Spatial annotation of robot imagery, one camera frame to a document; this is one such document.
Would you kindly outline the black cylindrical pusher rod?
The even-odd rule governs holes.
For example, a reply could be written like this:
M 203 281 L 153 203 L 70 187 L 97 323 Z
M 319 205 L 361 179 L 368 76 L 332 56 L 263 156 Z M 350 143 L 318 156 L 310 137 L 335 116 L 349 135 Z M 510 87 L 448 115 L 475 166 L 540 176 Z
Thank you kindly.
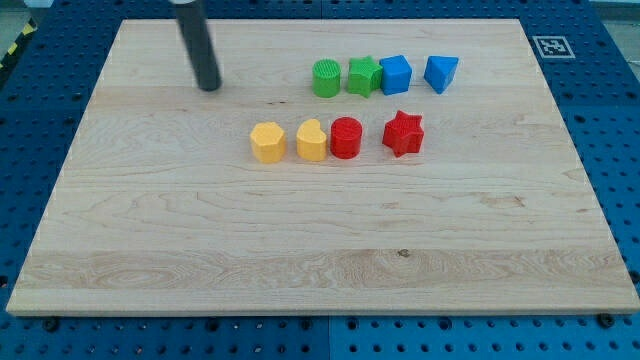
M 176 20 L 198 87 L 207 92 L 222 85 L 202 0 L 172 0 Z

